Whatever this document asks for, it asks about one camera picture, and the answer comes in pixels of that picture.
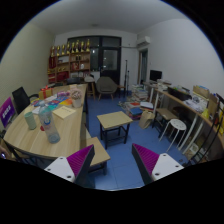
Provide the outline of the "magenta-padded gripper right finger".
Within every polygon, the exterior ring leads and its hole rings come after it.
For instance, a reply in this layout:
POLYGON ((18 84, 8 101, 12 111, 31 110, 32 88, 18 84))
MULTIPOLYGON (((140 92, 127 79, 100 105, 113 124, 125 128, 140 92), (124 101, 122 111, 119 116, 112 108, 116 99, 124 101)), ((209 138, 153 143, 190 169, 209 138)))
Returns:
POLYGON ((135 143, 132 144, 132 155, 145 185, 183 169, 167 153, 157 154, 135 143))

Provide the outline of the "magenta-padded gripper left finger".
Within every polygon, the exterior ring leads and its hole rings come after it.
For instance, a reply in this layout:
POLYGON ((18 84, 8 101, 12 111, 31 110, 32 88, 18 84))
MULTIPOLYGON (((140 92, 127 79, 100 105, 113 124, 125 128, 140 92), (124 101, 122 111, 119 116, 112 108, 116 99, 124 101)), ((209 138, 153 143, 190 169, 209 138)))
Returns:
POLYGON ((87 146, 68 157, 58 157, 45 171, 84 188, 94 188, 88 171, 95 155, 94 145, 87 146))

